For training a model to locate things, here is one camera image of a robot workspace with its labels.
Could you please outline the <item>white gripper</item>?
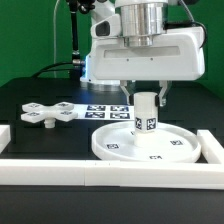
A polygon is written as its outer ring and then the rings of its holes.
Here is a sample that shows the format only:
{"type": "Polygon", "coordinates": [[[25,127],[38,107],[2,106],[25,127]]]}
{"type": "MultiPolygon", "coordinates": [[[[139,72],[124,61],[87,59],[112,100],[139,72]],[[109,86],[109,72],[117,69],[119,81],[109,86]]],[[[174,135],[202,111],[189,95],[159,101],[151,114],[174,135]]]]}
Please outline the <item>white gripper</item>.
{"type": "Polygon", "coordinates": [[[205,72],[201,26],[168,29],[155,35],[151,46],[127,47],[121,19],[110,16],[91,27],[89,73],[98,80],[121,80],[127,103],[133,103],[135,83],[127,80],[160,81],[158,105],[164,107],[171,81],[196,80],[205,72]]]}

